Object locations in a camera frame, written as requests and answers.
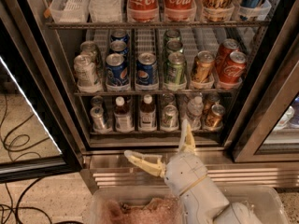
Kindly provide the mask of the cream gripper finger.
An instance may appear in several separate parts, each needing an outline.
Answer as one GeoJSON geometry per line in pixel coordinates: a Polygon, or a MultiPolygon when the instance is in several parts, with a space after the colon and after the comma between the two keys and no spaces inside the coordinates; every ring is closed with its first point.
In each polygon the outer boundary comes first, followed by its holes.
{"type": "Polygon", "coordinates": [[[156,177],[164,177],[165,164],[162,162],[162,155],[143,154],[132,150],[124,151],[125,158],[133,165],[156,177]]]}
{"type": "Polygon", "coordinates": [[[195,141],[192,134],[192,127],[186,119],[182,122],[178,151],[191,153],[195,152],[195,141]]]}

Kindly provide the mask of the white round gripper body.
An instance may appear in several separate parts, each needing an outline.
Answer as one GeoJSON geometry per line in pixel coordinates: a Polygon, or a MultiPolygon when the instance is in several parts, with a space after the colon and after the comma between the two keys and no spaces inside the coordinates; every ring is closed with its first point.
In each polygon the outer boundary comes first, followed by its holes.
{"type": "Polygon", "coordinates": [[[166,165],[164,182],[176,196],[191,191],[195,197],[203,197],[206,173],[207,169],[198,156],[179,152],[166,165]]]}

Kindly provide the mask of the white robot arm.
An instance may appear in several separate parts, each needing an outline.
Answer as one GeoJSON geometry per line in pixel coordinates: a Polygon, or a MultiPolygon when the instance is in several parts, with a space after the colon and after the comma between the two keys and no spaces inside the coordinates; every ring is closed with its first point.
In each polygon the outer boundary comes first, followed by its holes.
{"type": "Polygon", "coordinates": [[[263,224],[243,203],[230,203],[195,154],[192,127],[185,119],[178,153],[168,164],[161,155],[125,150],[124,156],[147,173],[159,176],[184,205],[187,224],[263,224]]]}

